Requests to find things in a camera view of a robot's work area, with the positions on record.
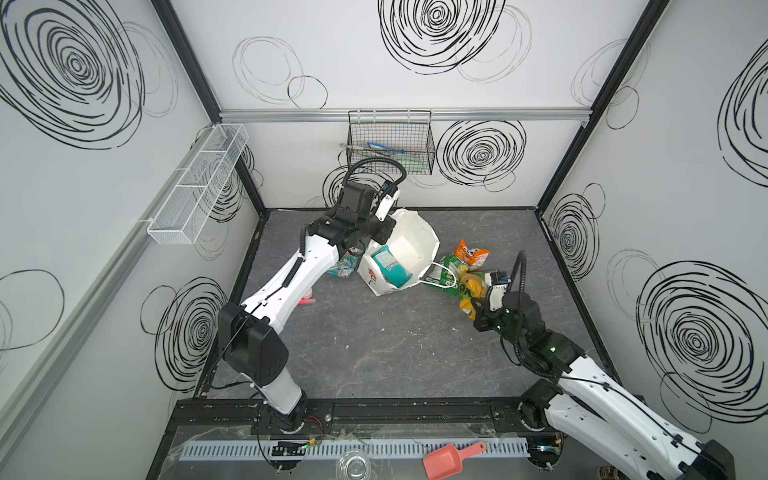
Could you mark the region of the teal snack packet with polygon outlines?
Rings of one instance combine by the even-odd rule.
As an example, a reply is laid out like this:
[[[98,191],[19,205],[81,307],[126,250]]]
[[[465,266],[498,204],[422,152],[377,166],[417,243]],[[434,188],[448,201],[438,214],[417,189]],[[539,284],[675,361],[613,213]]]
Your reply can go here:
[[[412,274],[396,259],[388,246],[382,246],[373,254],[372,258],[384,279],[395,288],[403,287],[412,277]]]
[[[339,278],[348,278],[357,271],[361,258],[360,252],[347,252],[326,273]]]

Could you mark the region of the yellow snack packet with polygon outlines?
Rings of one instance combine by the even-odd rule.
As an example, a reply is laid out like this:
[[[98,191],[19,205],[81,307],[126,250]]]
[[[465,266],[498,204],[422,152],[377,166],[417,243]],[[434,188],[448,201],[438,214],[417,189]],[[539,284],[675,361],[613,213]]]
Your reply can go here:
[[[476,309],[472,304],[473,299],[483,299],[487,293],[488,285],[484,275],[475,272],[465,273],[459,280],[460,303],[459,308],[474,321]]]

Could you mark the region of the white paper bag red flower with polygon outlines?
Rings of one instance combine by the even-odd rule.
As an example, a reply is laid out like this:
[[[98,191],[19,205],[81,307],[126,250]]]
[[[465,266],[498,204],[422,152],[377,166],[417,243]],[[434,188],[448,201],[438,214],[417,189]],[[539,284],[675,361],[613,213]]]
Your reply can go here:
[[[421,277],[435,262],[440,240],[431,225],[417,211],[399,209],[391,215],[397,224],[385,245],[371,240],[358,267],[358,274],[377,297],[426,284]],[[396,259],[412,274],[401,288],[388,283],[373,261],[373,254],[382,246],[388,246]]]

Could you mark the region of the orange snack packet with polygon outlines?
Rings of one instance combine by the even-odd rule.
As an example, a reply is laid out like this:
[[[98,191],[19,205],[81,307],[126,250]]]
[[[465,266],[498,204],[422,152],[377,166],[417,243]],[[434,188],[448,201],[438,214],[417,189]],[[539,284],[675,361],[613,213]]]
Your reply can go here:
[[[454,250],[454,255],[468,267],[469,270],[478,270],[484,266],[490,251],[483,248],[470,247],[465,240],[461,240]]]

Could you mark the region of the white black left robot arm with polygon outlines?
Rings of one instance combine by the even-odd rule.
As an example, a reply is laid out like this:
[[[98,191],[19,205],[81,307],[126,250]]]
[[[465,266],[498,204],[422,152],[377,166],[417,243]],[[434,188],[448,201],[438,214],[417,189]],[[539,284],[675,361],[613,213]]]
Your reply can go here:
[[[305,294],[351,248],[369,240],[386,242],[396,226],[390,210],[399,198],[391,184],[379,192],[350,182],[337,202],[300,231],[299,247],[274,276],[239,304],[218,314],[220,357],[244,376],[282,428],[295,431],[306,412],[306,393],[293,380],[289,350],[280,337]]]

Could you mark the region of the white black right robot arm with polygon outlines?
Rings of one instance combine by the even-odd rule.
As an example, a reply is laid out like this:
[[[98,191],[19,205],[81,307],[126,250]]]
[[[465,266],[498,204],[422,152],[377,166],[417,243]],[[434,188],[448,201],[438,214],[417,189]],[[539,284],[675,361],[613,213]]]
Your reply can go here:
[[[558,430],[628,479],[735,478],[726,447],[697,440],[629,393],[578,344],[549,329],[527,293],[491,291],[471,305],[475,327],[497,332],[539,378],[520,398],[526,428]]]

